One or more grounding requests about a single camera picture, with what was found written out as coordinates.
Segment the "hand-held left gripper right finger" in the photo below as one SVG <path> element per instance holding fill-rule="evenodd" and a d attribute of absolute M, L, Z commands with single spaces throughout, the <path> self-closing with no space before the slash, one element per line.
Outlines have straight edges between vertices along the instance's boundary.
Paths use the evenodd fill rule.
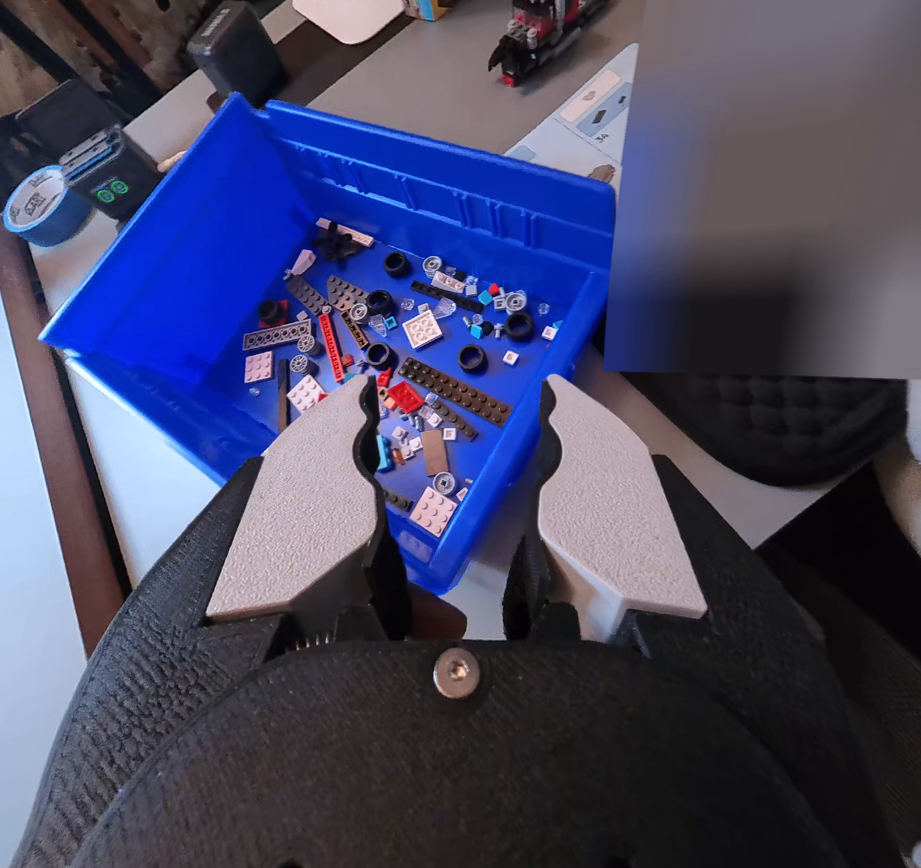
<path fill-rule="evenodd" d="M 708 604 L 642 439 L 561 375 L 541 388 L 536 534 L 550 599 L 609 643 L 628 612 L 700 620 Z"/>

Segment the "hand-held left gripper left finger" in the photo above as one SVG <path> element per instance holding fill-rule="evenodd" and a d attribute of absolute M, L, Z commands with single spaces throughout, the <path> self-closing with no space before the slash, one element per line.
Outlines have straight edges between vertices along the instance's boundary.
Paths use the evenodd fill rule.
<path fill-rule="evenodd" d="M 280 616 L 300 640 L 403 640 L 409 584 L 378 470 L 378 395 L 358 377 L 263 453 L 209 624 Z"/>

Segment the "pile of lego bricks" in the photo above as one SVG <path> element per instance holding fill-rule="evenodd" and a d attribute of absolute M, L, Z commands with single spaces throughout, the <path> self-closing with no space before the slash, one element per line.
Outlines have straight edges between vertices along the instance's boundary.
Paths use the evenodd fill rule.
<path fill-rule="evenodd" d="M 378 392 L 378 477 L 414 531 L 444 535 L 486 476 L 563 327 L 553 300 L 318 219 L 244 321 L 243 381 L 277 382 L 277 430 L 360 375 Z"/>

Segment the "blue plastic bin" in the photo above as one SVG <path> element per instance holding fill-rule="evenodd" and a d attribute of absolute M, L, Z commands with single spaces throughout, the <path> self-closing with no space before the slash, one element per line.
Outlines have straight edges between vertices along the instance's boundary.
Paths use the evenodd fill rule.
<path fill-rule="evenodd" d="M 555 301 L 563 327 L 500 440 L 505 456 L 490 457 L 444 535 L 389 507 L 411 576 L 444 593 L 529 461 L 541 380 L 571 376 L 601 319 L 615 206 L 595 179 L 235 96 L 41 339 L 222 484 L 279 433 L 277 382 L 255 398 L 244 385 L 244 321 L 318 219 Z"/>

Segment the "lego truck model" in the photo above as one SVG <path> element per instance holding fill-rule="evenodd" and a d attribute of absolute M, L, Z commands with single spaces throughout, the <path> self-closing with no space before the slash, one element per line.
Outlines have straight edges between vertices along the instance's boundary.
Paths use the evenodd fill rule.
<path fill-rule="evenodd" d="M 563 54 L 609 0 L 512 0 L 512 14 L 487 63 L 518 87 Z"/>

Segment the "open lego instruction booklet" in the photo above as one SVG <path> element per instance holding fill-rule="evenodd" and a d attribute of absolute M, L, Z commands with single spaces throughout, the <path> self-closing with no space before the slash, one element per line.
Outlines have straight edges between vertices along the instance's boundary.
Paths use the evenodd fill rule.
<path fill-rule="evenodd" d="M 506 155 L 620 189 L 639 44 L 621 50 Z"/>

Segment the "person's left hand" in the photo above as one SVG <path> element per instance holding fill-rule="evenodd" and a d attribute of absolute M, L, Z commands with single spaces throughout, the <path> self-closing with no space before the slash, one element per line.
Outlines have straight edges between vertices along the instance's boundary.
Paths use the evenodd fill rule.
<path fill-rule="evenodd" d="M 410 585 L 412 627 L 409 637 L 417 641 L 458 641 L 467 630 L 467 617 L 443 598 L 415 584 Z"/>

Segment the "black quilted case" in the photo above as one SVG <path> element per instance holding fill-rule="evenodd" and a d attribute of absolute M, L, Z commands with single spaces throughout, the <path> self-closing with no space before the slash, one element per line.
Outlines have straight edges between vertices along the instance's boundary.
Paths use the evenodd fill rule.
<path fill-rule="evenodd" d="M 751 481 L 818 485 L 865 466 L 905 431 L 908 383 L 789 375 L 625 372 L 698 447 Z"/>

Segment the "blue tape roll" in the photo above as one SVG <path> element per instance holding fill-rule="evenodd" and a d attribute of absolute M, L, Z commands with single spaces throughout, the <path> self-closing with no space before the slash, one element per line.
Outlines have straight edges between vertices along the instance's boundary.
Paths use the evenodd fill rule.
<path fill-rule="evenodd" d="M 28 175 L 13 190 L 3 210 L 6 230 L 24 241 L 51 247 L 78 234 L 94 212 L 69 188 L 59 164 Z"/>

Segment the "grey battery charger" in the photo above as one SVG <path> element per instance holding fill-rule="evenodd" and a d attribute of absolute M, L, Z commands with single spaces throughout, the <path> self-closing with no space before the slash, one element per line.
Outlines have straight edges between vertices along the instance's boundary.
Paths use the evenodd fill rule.
<path fill-rule="evenodd" d="M 128 223 L 165 177 L 114 107 L 78 79 L 20 110 L 16 121 L 56 158 L 67 188 L 118 223 Z"/>

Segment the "black cube charger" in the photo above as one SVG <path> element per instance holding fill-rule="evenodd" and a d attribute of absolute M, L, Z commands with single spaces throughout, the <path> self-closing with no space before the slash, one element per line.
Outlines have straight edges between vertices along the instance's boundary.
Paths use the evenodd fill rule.
<path fill-rule="evenodd" d="M 277 46 L 245 1 L 221 2 L 191 35 L 186 49 L 224 99 L 239 93 L 261 106 L 289 77 Z"/>

